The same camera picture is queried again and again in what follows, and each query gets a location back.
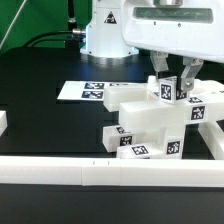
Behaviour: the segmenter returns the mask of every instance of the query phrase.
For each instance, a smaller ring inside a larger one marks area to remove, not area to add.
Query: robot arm
[[[184,56],[178,88],[190,91],[203,60],[224,62],[222,0],[122,0],[123,38],[152,51],[156,72],[168,70],[168,53]]]

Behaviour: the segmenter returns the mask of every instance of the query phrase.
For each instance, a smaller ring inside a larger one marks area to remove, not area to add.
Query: stack of blocks
[[[121,159],[181,159],[187,124],[224,119],[222,84],[195,80],[191,96],[176,86],[176,77],[160,79],[159,83],[155,77],[149,77],[148,85],[139,84],[141,91],[144,88],[147,100],[144,97],[134,102],[131,102],[133,89],[123,102],[120,101],[121,88],[119,98],[113,98],[114,89],[105,89],[106,99],[112,99],[114,108],[119,108],[119,127],[125,130],[118,133],[117,126],[104,128],[103,143],[107,151],[117,151],[117,157]]]

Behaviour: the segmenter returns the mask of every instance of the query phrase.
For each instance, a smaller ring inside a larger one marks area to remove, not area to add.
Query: block being grasped
[[[183,92],[177,89],[177,77],[172,76],[165,79],[159,79],[159,99],[166,103],[176,103],[186,101],[189,98],[189,92]]]
[[[144,142],[145,131],[126,132],[121,126],[103,128],[103,144],[107,152],[116,152],[117,147]]]
[[[0,136],[7,128],[6,112],[0,111]]]

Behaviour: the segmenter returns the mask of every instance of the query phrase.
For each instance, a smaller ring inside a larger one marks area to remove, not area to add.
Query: black cable
[[[56,35],[62,35],[62,34],[72,34],[72,31],[55,31],[55,32],[49,32],[49,33],[43,33],[36,37],[33,37],[29,41],[27,41],[23,47],[28,47],[30,44],[32,44],[34,41],[41,39],[43,37],[49,37],[49,36],[56,36]]]
[[[75,19],[75,11],[74,11],[74,1],[67,0],[68,3],[68,29],[72,30],[77,28],[77,22]]]
[[[68,17],[69,18],[75,17],[73,0],[68,0]]]
[[[42,43],[42,42],[60,42],[60,41],[66,41],[66,39],[41,39],[38,40],[36,42],[34,42],[33,44],[30,45],[30,47],[35,47],[37,44]]]
[[[37,44],[42,43],[42,42],[60,42],[60,41],[66,41],[66,40],[70,40],[70,41],[74,41],[74,42],[84,42],[84,38],[72,38],[72,39],[41,39],[38,40],[36,42],[34,42],[33,44],[30,45],[30,47],[35,47]]]

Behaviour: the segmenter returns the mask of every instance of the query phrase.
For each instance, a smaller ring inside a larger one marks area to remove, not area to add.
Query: white robot
[[[224,86],[194,80],[203,61],[224,62],[224,2],[221,0],[123,0],[122,34],[128,45],[151,50],[156,76],[148,84],[110,87],[104,105],[119,110],[121,126],[105,127],[103,143],[118,158],[181,159],[185,126],[199,132],[215,159],[224,159]],[[168,71],[168,53],[184,56],[181,77]]]

